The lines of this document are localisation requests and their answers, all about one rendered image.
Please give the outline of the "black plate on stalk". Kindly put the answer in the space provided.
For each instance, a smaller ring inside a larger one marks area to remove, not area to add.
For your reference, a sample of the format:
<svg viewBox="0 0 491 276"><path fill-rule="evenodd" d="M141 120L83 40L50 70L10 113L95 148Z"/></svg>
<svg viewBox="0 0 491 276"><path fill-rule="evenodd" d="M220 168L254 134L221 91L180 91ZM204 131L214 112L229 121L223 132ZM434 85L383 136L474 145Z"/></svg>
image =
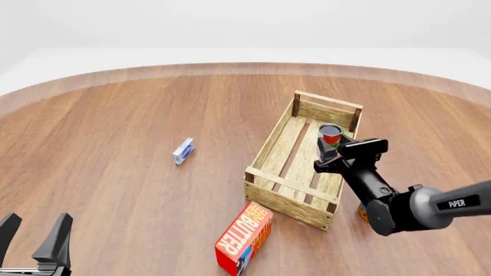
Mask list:
<svg viewBox="0 0 491 276"><path fill-rule="evenodd" d="M373 138L340 144L338 153L345 159L371 158L388 151L388 141Z"/></svg>

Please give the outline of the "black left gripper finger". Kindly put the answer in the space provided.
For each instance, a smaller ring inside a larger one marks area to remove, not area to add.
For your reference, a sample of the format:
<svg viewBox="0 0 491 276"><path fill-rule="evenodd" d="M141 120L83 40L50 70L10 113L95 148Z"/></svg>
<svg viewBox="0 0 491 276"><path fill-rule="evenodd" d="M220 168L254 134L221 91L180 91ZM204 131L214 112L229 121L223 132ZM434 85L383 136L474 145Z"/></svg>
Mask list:
<svg viewBox="0 0 491 276"><path fill-rule="evenodd" d="M38 262L38 266L71 266L70 237L72 224L71 215L61 213L47 238L32 255L32 258Z"/></svg>
<svg viewBox="0 0 491 276"><path fill-rule="evenodd" d="M8 213L0 221L0 261L4 261L8 247L20 227L22 218L15 213Z"/></svg>

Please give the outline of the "small blue and white box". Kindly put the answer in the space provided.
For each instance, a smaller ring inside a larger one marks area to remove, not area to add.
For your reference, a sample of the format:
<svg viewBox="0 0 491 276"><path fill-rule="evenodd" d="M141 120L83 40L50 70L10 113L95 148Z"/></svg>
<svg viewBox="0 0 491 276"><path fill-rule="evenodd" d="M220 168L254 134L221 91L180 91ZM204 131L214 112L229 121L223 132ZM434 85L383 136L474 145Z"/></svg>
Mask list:
<svg viewBox="0 0 491 276"><path fill-rule="evenodd" d="M188 137L178 148L173 152L173 160L176 165L181 165L184 160L191 154L194 150L193 139Z"/></svg>

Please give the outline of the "tomato sauce tin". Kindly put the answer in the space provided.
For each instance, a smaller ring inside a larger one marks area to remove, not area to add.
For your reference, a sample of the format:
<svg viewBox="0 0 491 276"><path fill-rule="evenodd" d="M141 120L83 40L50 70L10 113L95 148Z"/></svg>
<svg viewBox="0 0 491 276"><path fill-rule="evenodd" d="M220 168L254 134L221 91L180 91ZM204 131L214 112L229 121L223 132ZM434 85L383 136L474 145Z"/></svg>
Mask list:
<svg viewBox="0 0 491 276"><path fill-rule="evenodd" d="M318 137L335 149L341 142L342 134L343 130L334 123L323 123L318 129Z"/></svg>

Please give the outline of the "red butter box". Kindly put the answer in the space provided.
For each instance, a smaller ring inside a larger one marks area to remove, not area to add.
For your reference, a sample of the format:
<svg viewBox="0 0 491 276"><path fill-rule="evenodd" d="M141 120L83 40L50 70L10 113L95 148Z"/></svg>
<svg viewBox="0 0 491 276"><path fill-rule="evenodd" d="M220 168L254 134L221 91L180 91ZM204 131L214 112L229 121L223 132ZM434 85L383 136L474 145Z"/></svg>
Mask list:
<svg viewBox="0 0 491 276"><path fill-rule="evenodd" d="M250 204L215 243L218 265L230 276L241 276L271 234L273 214Z"/></svg>

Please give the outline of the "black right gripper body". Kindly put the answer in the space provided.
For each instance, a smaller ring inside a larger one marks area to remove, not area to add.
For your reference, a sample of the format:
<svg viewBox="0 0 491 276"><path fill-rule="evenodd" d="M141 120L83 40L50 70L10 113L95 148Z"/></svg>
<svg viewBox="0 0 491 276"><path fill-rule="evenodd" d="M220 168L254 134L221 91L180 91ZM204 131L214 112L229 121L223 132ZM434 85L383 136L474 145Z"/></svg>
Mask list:
<svg viewBox="0 0 491 276"><path fill-rule="evenodd" d="M317 173L342 174L346 169L348 169L348 165L342 156L336 156L324 161L316 160L314 162L314 170Z"/></svg>

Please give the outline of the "wooden slat tray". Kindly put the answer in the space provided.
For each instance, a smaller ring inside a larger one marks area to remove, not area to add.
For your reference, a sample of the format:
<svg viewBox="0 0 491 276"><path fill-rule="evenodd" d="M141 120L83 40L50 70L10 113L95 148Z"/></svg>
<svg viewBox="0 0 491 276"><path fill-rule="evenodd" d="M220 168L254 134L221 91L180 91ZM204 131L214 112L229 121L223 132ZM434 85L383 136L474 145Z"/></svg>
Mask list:
<svg viewBox="0 0 491 276"><path fill-rule="evenodd" d="M327 230L341 201L338 174L316 174L318 128L334 123L358 133L363 107L296 91L244 176L245 197L291 218Z"/></svg>

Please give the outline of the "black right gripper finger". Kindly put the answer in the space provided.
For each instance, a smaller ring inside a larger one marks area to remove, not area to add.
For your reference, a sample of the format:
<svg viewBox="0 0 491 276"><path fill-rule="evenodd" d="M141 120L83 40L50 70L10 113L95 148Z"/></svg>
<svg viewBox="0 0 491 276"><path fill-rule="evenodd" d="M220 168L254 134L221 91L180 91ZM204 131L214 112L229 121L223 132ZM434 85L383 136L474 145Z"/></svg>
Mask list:
<svg viewBox="0 0 491 276"><path fill-rule="evenodd" d="M331 158L335 158L338 155L337 148L339 144L340 141L337 141L335 144L328 144L323 138L319 137L317 142L318 160L324 162Z"/></svg>
<svg viewBox="0 0 491 276"><path fill-rule="evenodd" d="M341 135L339 149L353 149L358 144L358 141L347 135Z"/></svg>

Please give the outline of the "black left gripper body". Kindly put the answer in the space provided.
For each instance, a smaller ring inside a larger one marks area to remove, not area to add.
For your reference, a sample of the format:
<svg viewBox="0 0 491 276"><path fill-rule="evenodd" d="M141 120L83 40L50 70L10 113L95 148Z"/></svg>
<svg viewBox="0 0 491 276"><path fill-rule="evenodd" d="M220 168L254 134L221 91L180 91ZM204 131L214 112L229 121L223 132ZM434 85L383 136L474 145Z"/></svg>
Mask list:
<svg viewBox="0 0 491 276"><path fill-rule="evenodd" d="M71 261L40 261L36 268L0 268L0 276L71 276Z"/></svg>

